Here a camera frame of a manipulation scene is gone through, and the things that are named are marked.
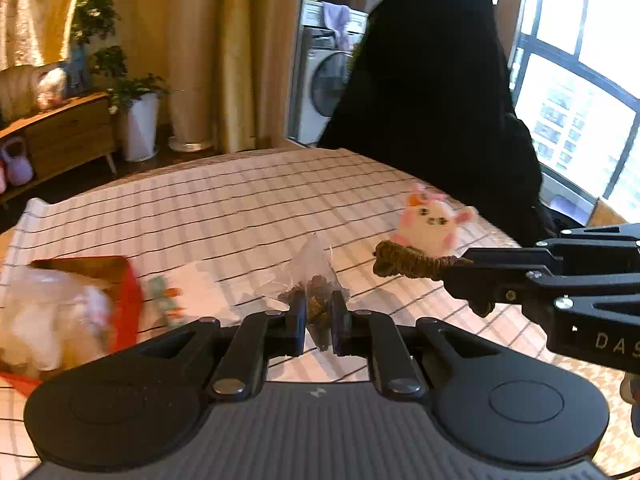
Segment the white teal small box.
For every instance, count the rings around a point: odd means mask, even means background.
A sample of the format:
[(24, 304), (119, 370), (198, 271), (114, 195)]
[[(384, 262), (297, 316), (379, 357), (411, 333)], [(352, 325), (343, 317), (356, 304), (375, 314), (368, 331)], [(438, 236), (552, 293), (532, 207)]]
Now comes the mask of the white teal small box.
[(174, 328), (198, 318), (216, 318), (227, 326), (240, 319), (208, 261), (193, 261), (158, 274), (146, 282), (146, 292), (155, 325)]

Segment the white pink plush toy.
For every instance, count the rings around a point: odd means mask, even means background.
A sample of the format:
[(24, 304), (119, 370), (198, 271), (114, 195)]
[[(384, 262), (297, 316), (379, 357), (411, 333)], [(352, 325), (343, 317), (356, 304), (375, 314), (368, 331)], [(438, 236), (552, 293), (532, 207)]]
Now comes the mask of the white pink plush toy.
[(427, 257), (451, 256), (457, 247), (459, 229), (477, 218), (477, 210), (471, 206), (453, 210), (446, 199), (446, 195), (432, 193), (422, 184), (413, 185), (390, 239)]

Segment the white lace hanging cloth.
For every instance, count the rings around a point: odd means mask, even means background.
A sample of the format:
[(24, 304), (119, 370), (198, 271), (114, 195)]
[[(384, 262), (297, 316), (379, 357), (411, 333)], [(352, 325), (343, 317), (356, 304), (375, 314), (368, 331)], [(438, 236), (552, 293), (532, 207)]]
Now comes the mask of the white lace hanging cloth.
[(1, 0), (1, 67), (63, 61), (77, 0)]

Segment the beige gold curtain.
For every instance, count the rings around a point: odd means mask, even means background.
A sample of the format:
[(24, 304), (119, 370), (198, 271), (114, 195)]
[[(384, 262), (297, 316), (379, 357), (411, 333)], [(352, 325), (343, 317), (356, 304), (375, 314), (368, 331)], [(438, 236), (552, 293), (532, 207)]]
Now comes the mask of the beige gold curtain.
[(289, 148), (302, 0), (122, 0), (131, 73), (170, 88), (163, 120), (178, 153)]

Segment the triangular tea bag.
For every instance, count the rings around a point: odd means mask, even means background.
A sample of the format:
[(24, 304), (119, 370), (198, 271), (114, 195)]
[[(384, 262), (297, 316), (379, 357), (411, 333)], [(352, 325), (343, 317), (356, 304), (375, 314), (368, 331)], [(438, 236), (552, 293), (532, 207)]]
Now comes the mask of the triangular tea bag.
[(314, 345), (326, 351), (331, 344), (330, 304), (334, 292), (344, 301), (350, 292), (338, 279), (332, 264), (332, 248), (318, 235), (306, 240), (299, 252), (282, 264), (273, 279), (262, 288), (262, 295), (290, 306), (296, 292), (306, 296), (306, 327)]

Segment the red storage box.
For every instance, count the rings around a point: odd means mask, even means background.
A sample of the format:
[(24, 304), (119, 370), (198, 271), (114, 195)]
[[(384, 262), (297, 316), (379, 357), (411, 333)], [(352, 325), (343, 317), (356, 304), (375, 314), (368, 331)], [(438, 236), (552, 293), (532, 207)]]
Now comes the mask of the red storage box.
[(137, 342), (142, 290), (122, 256), (16, 268), (1, 301), (1, 378), (23, 396)]

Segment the wooden sideboard cabinet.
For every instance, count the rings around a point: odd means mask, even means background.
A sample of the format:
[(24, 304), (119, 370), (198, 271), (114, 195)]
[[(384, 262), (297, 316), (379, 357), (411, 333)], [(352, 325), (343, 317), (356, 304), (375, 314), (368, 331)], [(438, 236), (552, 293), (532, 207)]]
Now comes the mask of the wooden sideboard cabinet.
[(1, 193), (1, 206), (6, 208), (10, 200), (30, 188), (101, 157), (116, 174), (114, 125), (108, 111), (107, 94), (94, 92), (71, 98), (54, 110), (21, 118), (3, 128), (1, 147), (14, 136), (25, 140), (34, 177), (25, 185), (10, 185), (6, 164), (1, 157), (6, 181), (6, 188)]

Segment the clear crinkled plastic bag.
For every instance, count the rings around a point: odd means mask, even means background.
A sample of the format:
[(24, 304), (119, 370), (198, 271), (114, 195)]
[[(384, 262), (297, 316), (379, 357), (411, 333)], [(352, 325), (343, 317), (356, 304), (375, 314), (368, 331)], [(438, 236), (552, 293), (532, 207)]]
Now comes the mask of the clear crinkled plastic bag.
[(1, 312), (1, 368), (43, 380), (107, 355), (111, 284), (59, 270), (19, 268)]

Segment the white pot green plant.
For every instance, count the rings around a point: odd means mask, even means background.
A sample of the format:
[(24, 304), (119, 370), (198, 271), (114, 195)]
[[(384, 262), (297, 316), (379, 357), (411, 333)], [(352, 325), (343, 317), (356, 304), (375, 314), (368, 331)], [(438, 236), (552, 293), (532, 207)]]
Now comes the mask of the white pot green plant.
[(153, 158), (157, 153), (160, 98), (168, 93), (166, 82), (151, 73), (130, 77), (125, 53), (119, 46), (97, 50), (89, 66), (107, 82), (108, 110), (118, 121), (124, 159), (144, 162)]

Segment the person in black clothing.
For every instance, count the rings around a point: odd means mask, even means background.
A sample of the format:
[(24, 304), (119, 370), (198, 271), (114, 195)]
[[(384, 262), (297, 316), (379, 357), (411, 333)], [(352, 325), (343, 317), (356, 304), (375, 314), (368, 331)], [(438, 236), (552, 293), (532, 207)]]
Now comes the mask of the person in black clothing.
[(319, 146), (411, 174), (524, 247), (555, 236), (492, 0), (381, 0)]

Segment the white washing machine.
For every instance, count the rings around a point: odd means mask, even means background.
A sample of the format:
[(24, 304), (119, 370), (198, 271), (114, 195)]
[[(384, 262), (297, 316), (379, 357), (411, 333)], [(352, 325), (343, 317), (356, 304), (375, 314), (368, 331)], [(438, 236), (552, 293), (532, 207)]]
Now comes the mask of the white washing machine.
[(326, 26), (326, 4), (303, 0), (292, 79), (288, 138), (303, 146), (317, 144), (350, 75), (350, 58), (366, 31), (367, 14), (349, 12), (346, 42)]

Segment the pale plush on cabinet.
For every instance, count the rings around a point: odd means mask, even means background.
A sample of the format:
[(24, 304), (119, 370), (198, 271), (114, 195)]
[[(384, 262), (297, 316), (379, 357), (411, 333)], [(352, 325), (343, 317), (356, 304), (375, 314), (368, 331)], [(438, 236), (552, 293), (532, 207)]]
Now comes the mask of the pale plush on cabinet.
[(61, 67), (48, 70), (39, 80), (36, 90), (38, 110), (44, 112), (61, 106), (65, 100), (66, 73)]

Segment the purple kettlebell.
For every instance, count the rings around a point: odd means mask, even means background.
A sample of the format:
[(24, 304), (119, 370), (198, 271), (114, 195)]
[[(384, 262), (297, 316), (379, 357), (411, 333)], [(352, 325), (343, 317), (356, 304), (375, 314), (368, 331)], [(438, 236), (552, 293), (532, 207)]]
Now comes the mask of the purple kettlebell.
[(1, 148), (1, 157), (6, 164), (6, 177), (10, 185), (22, 186), (34, 177), (34, 170), (29, 162), (26, 142), (20, 136), (7, 140)]

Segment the blue box on cabinet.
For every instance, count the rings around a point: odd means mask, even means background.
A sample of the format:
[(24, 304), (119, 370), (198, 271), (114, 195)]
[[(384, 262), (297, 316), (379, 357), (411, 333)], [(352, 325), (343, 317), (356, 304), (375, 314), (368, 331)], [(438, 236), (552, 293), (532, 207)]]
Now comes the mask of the blue box on cabinet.
[(70, 57), (64, 64), (66, 73), (65, 94), (68, 98), (81, 96), (91, 88), (87, 66), (87, 50), (85, 46), (72, 47)]

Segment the gold patterned chair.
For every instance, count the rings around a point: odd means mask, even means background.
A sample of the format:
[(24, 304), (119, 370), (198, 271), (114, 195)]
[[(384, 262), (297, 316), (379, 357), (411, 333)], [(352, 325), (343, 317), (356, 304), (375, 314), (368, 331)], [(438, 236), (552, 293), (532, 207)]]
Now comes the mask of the gold patterned chair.
[(596, 226), (619, 226), (626, 223), (627, 220), (618, 214), (604, 197), (598, 197), (587, 221), (587, 226), (595, 228)]

